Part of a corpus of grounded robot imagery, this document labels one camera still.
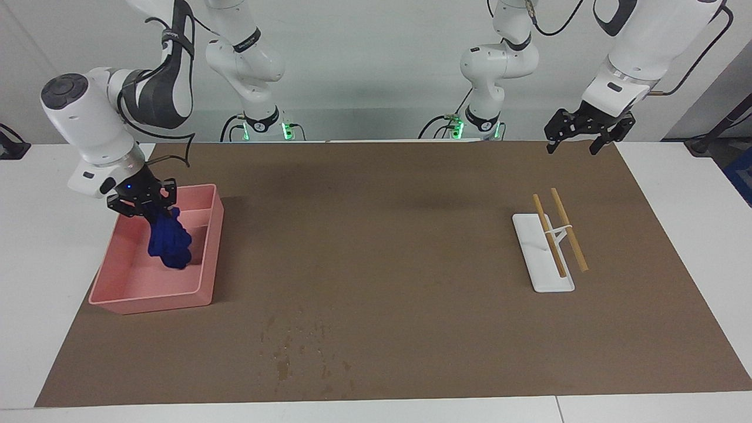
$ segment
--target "white stand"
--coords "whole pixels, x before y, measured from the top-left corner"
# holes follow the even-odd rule
[[[551,221],[546,215],[548,226],[551,227]],[[517,231],[517,238],[520,240],[522,254],[525,257],[527,270],[530,273],[530,280],[535,292],[572,292],[575,290],[575,283],[572,281],[572,274],[564,260],[564,254],[559,247],[559,243],[566,237],[566,228],[571,225],[551,230],[556,244],[556,254],[561,257],[566,271],[566,277],[559,276],[556,269],[556,262],[548,248],[546,235],[541,226],[541,220],[535,214],[520,214],[512,216],[514,229]]]

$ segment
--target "white table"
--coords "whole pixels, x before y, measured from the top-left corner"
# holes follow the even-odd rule
[[[618,147],[752,373],[752,209],[711,160],[691,157],[683,145]],[[103,200],[67,189],[77,160],[70,146],[35,145],[24,160],[0,162],[0,421],[752,421],[752,392],[29,409],[99,266],[116,217]]]

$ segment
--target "blue cloth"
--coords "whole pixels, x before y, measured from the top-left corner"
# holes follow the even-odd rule
[[[752,205],[752,148],[728,165],[723,173],[741,196]]]
[[[171,218],[162,212],[157,212],[155,215],[156,223],[150,223],[149,255],[159,256],[162,263],[172,269],[185,269],[191,261],[188,247],[193,240],[183,225],[177,221],[180,209],[174,207],[171,210]]]

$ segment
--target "white wall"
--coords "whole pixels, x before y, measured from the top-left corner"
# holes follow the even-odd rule
[[[480,0],[412,1],[287,0],[253,3],[263,34],[287,58],[285,78],[275,84],[281,107],[303,123],[309,138],[413,138],[431,117],[453,111],[468,82],[459,72],[467,47],[497,42],[486,5]],[[604,15],[616,0],[599,0]],[[558,27],[576,3],[540,2],[545,29]],[[0,118],[30,134],[32,142],[60,137],[39,111],[37,96],[46,80],[64,72],[101,65],[153,68],[159,63],[159,24],[144,25],[124,1],[0,0],[5,21],[20,24],[15,38],[48,57],[52,65],[28,60],[16,41],[0,39],[4,68]],[[207,18],[203,2],[192,0],[196,16]],[[646,99],[635,108],[632,140],[659,140],[752,38],[752,5],[731,0],[736,23],[674,96]],[[596,25],[585,2],[567,30],[553,38],[534,34],[541,51],[538,71],[506,81],[502,119],[507,139],[543,139],[543,125],[559,107],[576,108],[583,89],[610,50],[612,40]],[[723,26],[712,23],[666,76],[672,86],[700,50]],[[229,86],[206,65],[206,32],[199,30],[194,75],[196,115],[186,130],[198,128],[199,141],[217,138],[223,117],[239,109]],[[13,90],[14,103],[5,101]]]

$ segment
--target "wooden chopstick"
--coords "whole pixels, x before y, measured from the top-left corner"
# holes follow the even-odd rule
[[[566,210],[564,210],[562,199],[559,197],[559,191],[557,191],[556,188],[551,188],[551,195],[553,195],[553,201],[556,202],[556,208],[559,210],[559,217],[562,222],[565,225],[571,225],[571,223],[569,223],[569,217],[566,215]],[[572,250],[575,252],[575,258],[577,258],[577,264],[580,266],[580,271],[587,272],[590,268],[587,266],[584,254],[582,254],[582,249],[580,248],[580,243],[577,241],[575,230],[570,226],[566,228],[566,233],[569,237],[569,244],[572,245]]]
[[[543,226],[543,231],[546,234],[546,241],[548,242],[548,249],[551,250],[553,261],[556,263],[556,269],[559,270],[559,277],[565,278],[566,270],[564,270],[564,263],[562,263],[561,257],[559,256],[559,250],[556,247],[556,242],[553,240],[553,235],[549,232],[551,227],[546,220],[546,214],[543,212],[543,205],[541,204],[541,199],[538,197],[538,194],[532,195],[532,201],[535,203],[535,209],[538,210],[538,219],[541,220],[541,226]]]

